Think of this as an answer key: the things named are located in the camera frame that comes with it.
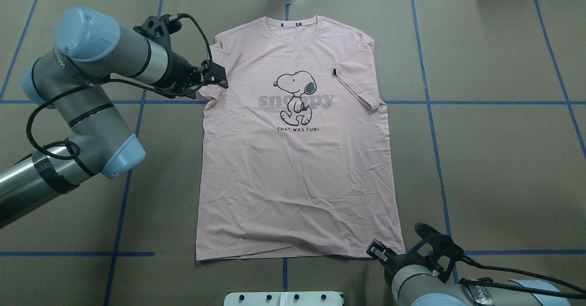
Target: white bracket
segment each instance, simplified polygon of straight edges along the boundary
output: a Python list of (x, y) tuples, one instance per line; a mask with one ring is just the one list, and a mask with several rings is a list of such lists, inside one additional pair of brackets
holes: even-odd
[(344, 306), (343, 296), (334, 291), (230, 293), (224, 306)]

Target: snoopy graphic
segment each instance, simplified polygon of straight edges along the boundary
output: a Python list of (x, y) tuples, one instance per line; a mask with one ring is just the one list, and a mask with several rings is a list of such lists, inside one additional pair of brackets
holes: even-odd
[(309, 124), (311, 108), (303, 102), (301, 95), (315, 93), (317, 87), (314, 77), (304, 70), (294, 74), (282, 74), (272, 86), (279, 87), (293, 96), (287, 103), (287, 111), (281, 111), (281, 120), (291, 126)]

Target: shirt sleeve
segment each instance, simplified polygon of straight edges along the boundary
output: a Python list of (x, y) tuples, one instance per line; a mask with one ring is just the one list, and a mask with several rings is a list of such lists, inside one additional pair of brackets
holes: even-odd
[[(216, 41), (215, 44), (210, 46), (212, 51), (212, 60), (220, 66), (223, 66), (226, 70), (226, 78), (228, 79), (229, 87), (229, 75), (232, 71), (232, 68), (234, 68), (234, 65), (236, 64), (236, 61), (240, 57), (240, 51), (238, 49), (229, 49), (221, 34), (216, 35), (214, 40)], [(205, 85), (199, 89), (199, 94), (208, 100), (217, 100), (220, 95), (222, 95), (224, 90), (225, 89), (223, 87), (218, 85)]]
[(381, 103), (373, 49), (374, 39), (362, 33), (356, 52), (334, 66), (335, 77), (368, 110)]

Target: snoopy's ear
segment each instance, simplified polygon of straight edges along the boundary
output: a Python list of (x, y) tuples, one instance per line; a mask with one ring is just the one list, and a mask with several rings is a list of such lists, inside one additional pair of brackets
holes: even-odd
[(315, 91), (316, 91), (316, 87), (313, 82), (310, 82), (307, 85), (305, 85), (305, 91), (304, 91), (305, 94), (310, 95), (310, 94), (315, 93)]

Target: t-shirt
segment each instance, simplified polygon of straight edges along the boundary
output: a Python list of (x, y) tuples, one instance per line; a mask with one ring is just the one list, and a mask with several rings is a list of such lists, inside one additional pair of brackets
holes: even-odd
[(323, 16), (263, 17), (212, 46), (196, 259), (404, 252), (374, 41)]

